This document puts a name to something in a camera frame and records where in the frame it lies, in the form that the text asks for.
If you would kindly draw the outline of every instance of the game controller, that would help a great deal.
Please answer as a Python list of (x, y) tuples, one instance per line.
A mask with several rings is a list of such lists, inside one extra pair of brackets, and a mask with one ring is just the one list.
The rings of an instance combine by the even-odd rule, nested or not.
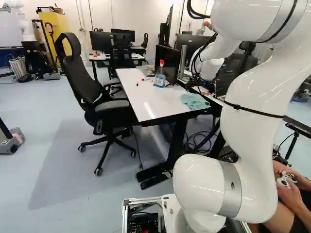
[(291, 179), (293, 181), (293, 183), (296, 186), (298, 186), (297, 179), (296, 179), (296, 177), (293, 174), (289, 174), (286, 171), (282, 171), (280, 175), (281, 175), (281, 177), (277, 178), (276, 182), (278, 182), (278, 183), (282, 184), (283, 186), (291, 189), (291, 186), (290, 186), (290, 184), (287, 181), (288, 179)]

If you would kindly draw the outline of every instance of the chair base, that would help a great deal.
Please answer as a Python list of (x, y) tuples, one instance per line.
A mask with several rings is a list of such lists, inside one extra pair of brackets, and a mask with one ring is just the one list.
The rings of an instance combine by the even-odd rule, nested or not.
[(130, 150), (131, 151), (131, 157), (132, 158), (135, 158), (136, 157), (136, 149), (134, 149), (133, 147), (125, 144), (124, 142), (122, 142), (121, 140), (117, 139), (118, 136), (122, 136), (122, 138), (128, 136), (128, 130), (129, 129), (124, 129), (124, 130), (121, 130), (117, 133), (112, 133), (110, 135), (107, 135), (107, 136), (104, 136), (104, 137), (100, 137), (100, 138), (97, 138), (95, 140), (92, 140), (92, 141), (89, 141), (89, 142), (83, 142), (80, 144), (78, 150), (80, 152), (84, 152), (86, 150), (86, 146), (90, 146), (90, 145), (95, 145), (95, 144), (99, 144), (101, 142), (107, 142), (106, 146), (105, 146), (105, 149), (104, 149), (104, 152), (103, 152), (103, 155), (97, 165), (97, 167), (95, 168), (94, 170), (94, 174), (96, 176), (100, 176), (102, 173), (103, 173), (103, 168), (102, 168), (102, 165), (105, 161), (105, 158), (108, 154), (108, 151), (109, 151), (109, 148), (110, 146), (113, 144), (113, 143), (116, 143), (118, 144), (119, 146), (127, 149), (127, 150)]
[(115, 94), (117, 94), (117, 93), (123, 91), (123, 88), (122, 88), (121, 86), (112, 86), (112, 87), (111, 87), (111, 90), (112, 90), (112, 91), (115, 90), (115, 89), (116, 89), (116, 91), (110, 93), (110, 96), (111, 96), (111, 97), (113, 97)]

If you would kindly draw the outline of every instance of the blue cloth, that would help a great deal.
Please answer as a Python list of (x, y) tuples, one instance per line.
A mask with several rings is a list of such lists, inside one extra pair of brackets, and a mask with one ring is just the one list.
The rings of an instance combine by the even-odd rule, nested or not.
[(181, 102), (186, 104), (191, 110), (201, 110), (209, 108), (209, 102), (199, 94), (186, 93), (181, 96)]

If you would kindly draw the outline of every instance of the water bottle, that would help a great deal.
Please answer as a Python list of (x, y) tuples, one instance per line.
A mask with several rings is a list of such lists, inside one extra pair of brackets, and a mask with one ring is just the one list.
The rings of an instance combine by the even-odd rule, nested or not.
[(163, 66), (164, 66), (164, 60), (160, 60), (160, 67), (155, 74), (155, 80), (154, 80), (155, 86), (161, 87), (161, 88), (165, 87), (165, 81), (166, 81)]

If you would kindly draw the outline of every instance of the person's hand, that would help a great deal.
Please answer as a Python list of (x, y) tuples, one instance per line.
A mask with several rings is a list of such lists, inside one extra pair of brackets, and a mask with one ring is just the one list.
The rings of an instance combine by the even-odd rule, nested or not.
[(298, 172), (295, 174), (295, 178), (298, 182), (299, 189), (304, 191), (311, 191), (311, 180), (299, 174)]
[(290, 185), (288, 187), (283, 186), (280, 183), (276, 183), (278, 197), (283, 201), (283, 203), (295, 214), (297, 214), (302, 208), (305, 207), (303, 200), (301, 198), (300, 190), (294, 184), (291, 179), (287, 180)]
[(289, 174), (293, 174), (298, 182), (298, 186), (301, 190), (311, 191), (311, 180), (301, 175), (299, 172), (292, 168), (285, 166), (284, 164), (273, 160), (273, 170), (276, 178), (280, 177), (282, 171), (286, 171)]
[(296, 173), (298, 173), (295, 170), (291, 169), (290, 167), (285, 166), (284, 164), (278, 161), (275, 161), (275, 160), (273, 160), (273, 170), (274, 170), (274, 174), (276, 178), (279, 177), (277, 175), (279, 175), (282, 171), (286, 171), (287, 173), (293, 174), (295, 176), (296, 176)]

